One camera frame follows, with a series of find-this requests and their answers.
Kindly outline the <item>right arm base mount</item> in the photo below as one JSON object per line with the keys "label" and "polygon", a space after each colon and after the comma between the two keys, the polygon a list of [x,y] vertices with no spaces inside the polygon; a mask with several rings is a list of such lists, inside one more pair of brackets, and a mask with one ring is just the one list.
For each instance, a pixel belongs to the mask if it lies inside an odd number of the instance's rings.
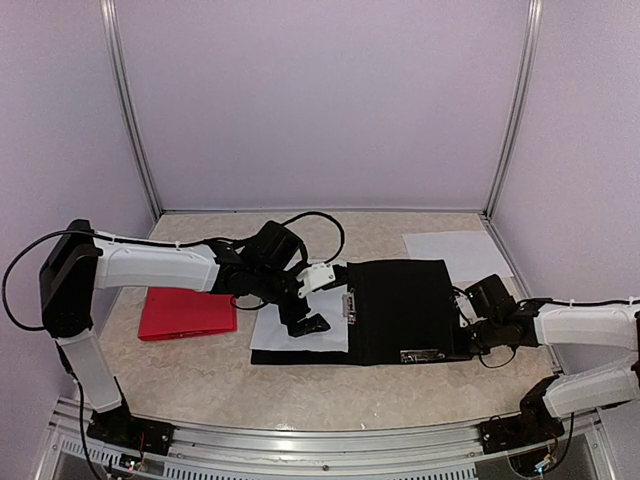
{"label": "right arm base mount", "polygon": [[485,454],[534,445],[565,433],[561,421],[548,415],[520,413],[509,417],[491,417],[478,425]]}

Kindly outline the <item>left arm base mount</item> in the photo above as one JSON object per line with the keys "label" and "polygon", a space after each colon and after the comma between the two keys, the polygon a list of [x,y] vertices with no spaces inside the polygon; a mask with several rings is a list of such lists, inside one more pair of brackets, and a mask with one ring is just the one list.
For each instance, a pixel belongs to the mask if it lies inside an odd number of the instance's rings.
{"label": "left arm base mount", "polygon": [[175,426],[168,422],[134,416],[125,407],[93,412],[87,435],[104,443],[142,453],[167,456]]}

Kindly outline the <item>red clip file folder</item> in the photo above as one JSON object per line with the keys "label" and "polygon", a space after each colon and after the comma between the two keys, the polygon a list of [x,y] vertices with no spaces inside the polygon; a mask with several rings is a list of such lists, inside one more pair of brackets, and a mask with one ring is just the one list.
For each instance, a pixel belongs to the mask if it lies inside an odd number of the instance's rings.
{"label": "red clip file folder", "polygon": [[158,342],[237,331],[237,313],[230,295],[185,289],[149,288],[138,339]]}

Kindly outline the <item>white paper sheet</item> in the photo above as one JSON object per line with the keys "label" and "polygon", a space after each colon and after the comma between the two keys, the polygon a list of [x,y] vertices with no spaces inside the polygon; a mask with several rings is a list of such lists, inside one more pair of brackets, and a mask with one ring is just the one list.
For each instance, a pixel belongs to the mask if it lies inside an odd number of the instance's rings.
{"label": "white paper sheet", "polygon": [[406,234],[410,259],[444,260],[453,283],[481,280],[496,274],[513,275],[494,240],[484,231]]}

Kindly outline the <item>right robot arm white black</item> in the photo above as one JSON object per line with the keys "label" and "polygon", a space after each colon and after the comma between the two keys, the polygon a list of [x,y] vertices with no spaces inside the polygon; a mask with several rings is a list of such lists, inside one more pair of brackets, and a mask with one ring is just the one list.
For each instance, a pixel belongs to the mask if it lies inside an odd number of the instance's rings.
{"label": "right robot arm white black", "polygon": [[639,398],[639,299],[580,302],[550,297],[515,299],[497,275],[461,290],[476,320],[468,327],[472,352],[497,347],[594,351],[561,374],[539,381],[520,401],[511,433],[523,444],[560,433],[564,417]]}

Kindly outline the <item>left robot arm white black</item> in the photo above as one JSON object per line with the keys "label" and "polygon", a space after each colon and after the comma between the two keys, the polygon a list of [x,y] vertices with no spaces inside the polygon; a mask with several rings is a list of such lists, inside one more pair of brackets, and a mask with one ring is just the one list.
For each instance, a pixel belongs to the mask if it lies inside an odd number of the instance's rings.
{"label": "left robot arm white black", "polygon": [[94,229],[75,219],[39,273],[41,316],[102,430],[121,445],[140,434],[137,418],[122,406],[98,336],[95,298],[108,290],[169,288],[207,294],[252,296],[276,307],[293,337],[327,322],[311,310],[310,296],[345,284],[347,268],[334,259],[310,258],[304,241],[285,224],[265,223],[249,237],[209,237],[192,242],[153,241]]}

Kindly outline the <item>black clip file folder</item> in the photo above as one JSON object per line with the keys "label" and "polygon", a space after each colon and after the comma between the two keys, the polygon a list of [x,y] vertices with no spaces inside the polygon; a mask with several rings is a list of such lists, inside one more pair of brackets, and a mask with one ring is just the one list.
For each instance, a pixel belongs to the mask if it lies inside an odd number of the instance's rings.
{"label": "black clip file folder", "polygon": [[455,292],[443,260],[348,263],[342,285],[355,294],[356,323],[346,352],[255,350],[252,365],[403,365],[401,350],[438,349],[438,363],[473,358],[460,325]]}

